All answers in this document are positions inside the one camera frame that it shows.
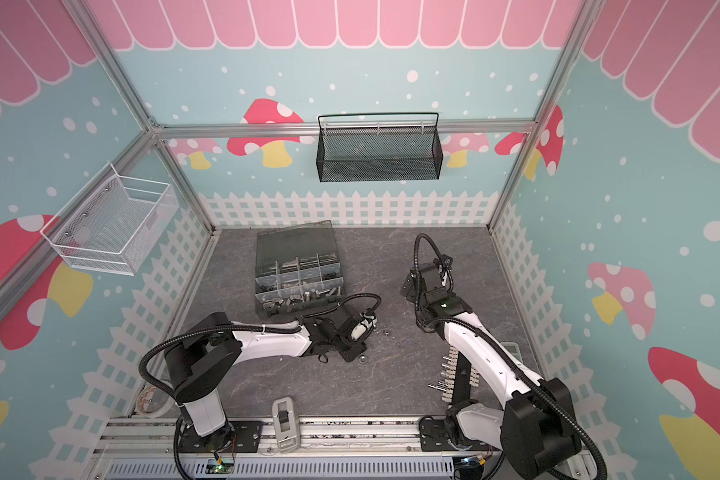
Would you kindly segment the clear plastic organizer box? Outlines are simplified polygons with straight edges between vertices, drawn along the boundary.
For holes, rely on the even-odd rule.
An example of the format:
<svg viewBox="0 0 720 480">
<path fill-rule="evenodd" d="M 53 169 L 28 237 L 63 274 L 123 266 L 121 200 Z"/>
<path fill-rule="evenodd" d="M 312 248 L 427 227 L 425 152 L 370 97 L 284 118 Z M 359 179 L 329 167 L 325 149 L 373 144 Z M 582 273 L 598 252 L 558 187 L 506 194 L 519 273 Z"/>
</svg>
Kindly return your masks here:
<svg viewBox="0 0 720 480">
<path fill-rule="evenodd" d="M 264 319 L 336 302 L 345 288 L 332 222 L 258 233 L 254 290 Z"/>
</svg>

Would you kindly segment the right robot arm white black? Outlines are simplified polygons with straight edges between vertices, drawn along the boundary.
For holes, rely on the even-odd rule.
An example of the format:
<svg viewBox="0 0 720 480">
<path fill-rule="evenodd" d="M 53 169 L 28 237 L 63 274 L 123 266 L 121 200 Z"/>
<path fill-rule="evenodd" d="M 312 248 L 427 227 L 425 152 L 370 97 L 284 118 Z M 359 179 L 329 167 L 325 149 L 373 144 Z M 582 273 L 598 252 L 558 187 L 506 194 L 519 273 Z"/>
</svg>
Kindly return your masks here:
<svg viewBox="0 0 720 480">
<path fill-rule="evenodd" d="M 567 479 L 557 466 L 583 449 L 595 464 L 594 477 L 606 479 L 604 456 L 577 422 L 568 387 L 556 378 L 544 379 L 512 356 L 471 307 L 448 289 L 449 280 L 445 261 L 414 261 L 401 295 L 413 304 L 420 329 L 438 334 L 454 348 L 500 401 L 500 410 L 459 403 L 457 431 L 500 448 L 523 479 L 542 474 Z"/>
</svg>

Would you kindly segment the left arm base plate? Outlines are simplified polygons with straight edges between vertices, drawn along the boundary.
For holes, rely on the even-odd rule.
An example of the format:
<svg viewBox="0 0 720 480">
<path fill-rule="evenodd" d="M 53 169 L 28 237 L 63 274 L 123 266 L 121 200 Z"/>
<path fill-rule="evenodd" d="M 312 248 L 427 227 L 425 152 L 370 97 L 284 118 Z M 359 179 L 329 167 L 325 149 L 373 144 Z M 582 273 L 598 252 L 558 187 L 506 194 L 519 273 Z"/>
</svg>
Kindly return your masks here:
<svg viewBox="0 0 720 480">
<path fill-rule="evenodd" d="M 206 437 L 193 426 L 182 425 L 178 435 L 180 453 L 256 453 L 262 438 L 262 421 L 234 420 Z"/>
</svg>

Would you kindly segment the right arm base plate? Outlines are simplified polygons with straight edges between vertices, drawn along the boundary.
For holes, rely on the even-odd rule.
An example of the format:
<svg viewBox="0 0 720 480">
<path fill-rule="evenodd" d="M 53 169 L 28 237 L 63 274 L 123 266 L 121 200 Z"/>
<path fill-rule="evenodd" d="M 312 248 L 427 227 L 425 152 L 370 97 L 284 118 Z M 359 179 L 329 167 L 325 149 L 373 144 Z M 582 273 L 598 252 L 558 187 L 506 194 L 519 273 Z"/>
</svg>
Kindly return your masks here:
<svg viewBox="0 0 720 480">
<path fill-rule="evenodd" d="M 447 416 L 426 415 L 418 420 L 420 448 L 424 452 L 495 452 L 489 444 L 467 439 Z"/>
</svg>

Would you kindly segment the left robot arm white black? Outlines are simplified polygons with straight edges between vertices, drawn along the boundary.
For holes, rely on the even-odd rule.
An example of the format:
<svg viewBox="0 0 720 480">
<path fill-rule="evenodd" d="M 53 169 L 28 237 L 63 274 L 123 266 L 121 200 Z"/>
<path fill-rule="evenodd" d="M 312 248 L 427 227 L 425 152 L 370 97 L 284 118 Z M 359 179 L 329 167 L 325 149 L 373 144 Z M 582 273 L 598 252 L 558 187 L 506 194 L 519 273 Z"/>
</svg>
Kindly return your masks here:
<svg viewBox="0 0 720 480">
<path fill-rule="evenodd" d="M 324 357 L 336 352 L 350 363 L 367 349 L 377 326 L 381 299 L 356 310 L 351 295 L 323 311 L 297 315 L 288 323 L 244 324 L 216 312 L 188 332 L 148 350 L 138 372 L 179 407 L 182 419 L 201 437 L 230 430 L 218 386 L 228 371 L 243 362 L 270 357 Z"/>
</svg>

